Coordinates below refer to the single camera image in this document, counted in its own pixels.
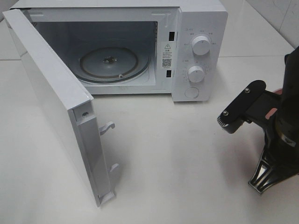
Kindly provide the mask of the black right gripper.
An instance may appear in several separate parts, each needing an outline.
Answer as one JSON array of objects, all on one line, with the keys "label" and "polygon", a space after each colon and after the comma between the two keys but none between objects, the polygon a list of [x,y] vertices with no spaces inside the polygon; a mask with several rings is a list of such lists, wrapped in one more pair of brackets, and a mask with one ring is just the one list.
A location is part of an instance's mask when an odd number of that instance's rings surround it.
[{"label": "black right gripper", "polygon": [[299,115],[264,117],[265,147],[248,184],[257,192],[299,173]]}]

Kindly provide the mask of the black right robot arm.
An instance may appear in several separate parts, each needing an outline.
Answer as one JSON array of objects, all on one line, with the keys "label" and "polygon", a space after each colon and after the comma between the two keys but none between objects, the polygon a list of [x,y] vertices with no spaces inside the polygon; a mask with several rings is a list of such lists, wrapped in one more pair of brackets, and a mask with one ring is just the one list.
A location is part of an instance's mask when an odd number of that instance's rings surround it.
[{"label": "black right robot arm", "polygon": [[299,50],[285,56],[280,102],[264,128],[265,145],[249,185],[262,194],[299,173]]}]

